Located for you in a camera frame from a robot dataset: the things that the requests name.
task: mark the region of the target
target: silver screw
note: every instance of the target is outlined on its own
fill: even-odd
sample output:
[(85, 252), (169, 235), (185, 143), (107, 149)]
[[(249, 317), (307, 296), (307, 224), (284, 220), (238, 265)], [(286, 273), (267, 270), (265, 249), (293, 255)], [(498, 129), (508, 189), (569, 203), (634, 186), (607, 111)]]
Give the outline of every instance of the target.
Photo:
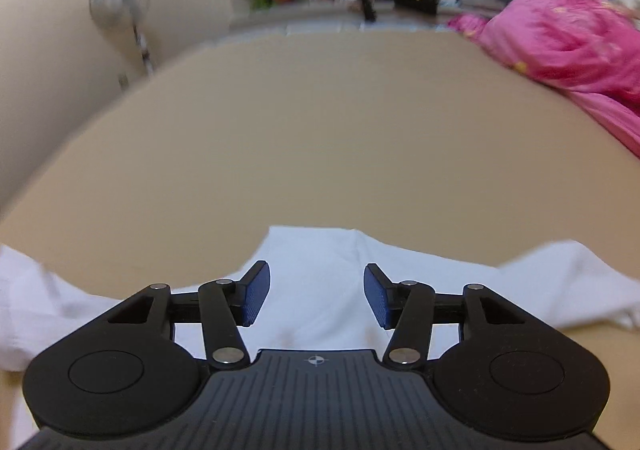
[(223, 347), (213, 351), (211, 356), (220, 364), (237, 364), (244, 358), (244, 351), (236, 347)]
[(415, 364), (420, 359), (420, 353), (415, 349), (409, 347), (403, 347), (401, 349), (394, 349), (389, 353), (389, 359), (396, 364)]

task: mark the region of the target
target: bed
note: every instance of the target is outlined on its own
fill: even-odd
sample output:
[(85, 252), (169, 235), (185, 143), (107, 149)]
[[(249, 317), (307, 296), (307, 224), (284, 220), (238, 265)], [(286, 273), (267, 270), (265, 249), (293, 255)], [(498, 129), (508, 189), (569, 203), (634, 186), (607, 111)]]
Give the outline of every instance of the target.
[[(638, 195), (622, 144), (457, 34), (271, 34), (204, 46), (133, 88), (14, 200), (0, 243), (117, 298), (235, 271), (272, 224), (489, 265), (573, 238), (640, 277)], [(569, 334), (611, 376), (596, 432), (638, 450), (640, 336)], [(7, 420), (19, 376), (4, 381)]]

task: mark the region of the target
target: pink blanket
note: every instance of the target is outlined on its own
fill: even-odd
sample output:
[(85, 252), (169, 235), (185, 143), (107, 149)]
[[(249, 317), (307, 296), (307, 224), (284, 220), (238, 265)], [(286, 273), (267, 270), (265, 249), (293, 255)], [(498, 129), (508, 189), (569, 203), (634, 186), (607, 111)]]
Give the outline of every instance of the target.
[(503, 65), (563, 91), (640, 157), (640, 32), (607, 0), (515, 0), (449, 26)]

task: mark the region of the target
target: white garment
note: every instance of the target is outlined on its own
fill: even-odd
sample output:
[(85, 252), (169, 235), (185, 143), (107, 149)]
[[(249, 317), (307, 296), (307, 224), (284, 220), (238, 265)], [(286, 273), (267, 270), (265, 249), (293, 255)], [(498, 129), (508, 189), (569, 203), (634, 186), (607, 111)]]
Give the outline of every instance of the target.
[[(250, 260), (229, 278), (239, 279), (260, 259), (270, 265), (271, 290), (254, 326), (241, 328), (252, 357), (260, 348), (382, 352), (390, 332), (380, 329), (364, 297), (368, 263), (377, 263), (394, 282), (412, 279), (438, 293), (485, 284), (555, 327), (607, 319), (640, 325), (640, 283), (574, 241), (545, 245), (491, 268), (385, 245), (358, 231), (271, 227)], [(88, 295), (26, 255), (2, 247), (0, 368), (23, 370), (40, 351), (116, 303)], [(178, 325), (176, 342), (204, 357), (199, 325)], [(436, 326), (430, 357), (456, 342), (456, 326)], [(18, 412), (15, 446), (33, 431), (24, 406)]]

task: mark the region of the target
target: blue gripper pad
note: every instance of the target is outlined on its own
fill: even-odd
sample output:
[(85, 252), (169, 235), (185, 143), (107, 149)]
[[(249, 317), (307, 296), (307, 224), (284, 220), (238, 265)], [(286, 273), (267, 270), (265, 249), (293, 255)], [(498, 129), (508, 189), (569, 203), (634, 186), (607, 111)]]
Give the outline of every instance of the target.
[(264, 299), (267, 298), (269, 287), (271, 285), (269, 265), (264, 261), (259, 261), (258, 263), (255, 263), (252, 269), (257, 268), (258, 265), (262, 265), (262, 267), (246, 287), (246, 297), (244, 299), (244, 306), (242, 306), (243, 327), (249, 327), (255, 322), (255, 319), (260, 312), (260, 308), (264, 303)]
[(379, 283), (376, 276), (365, 268), (364, 270), (364, 295), (378, 320), (380, 327), (384, 329), (392, 329), (391, 312), (389, 310), (388, 297), (386, 289)]

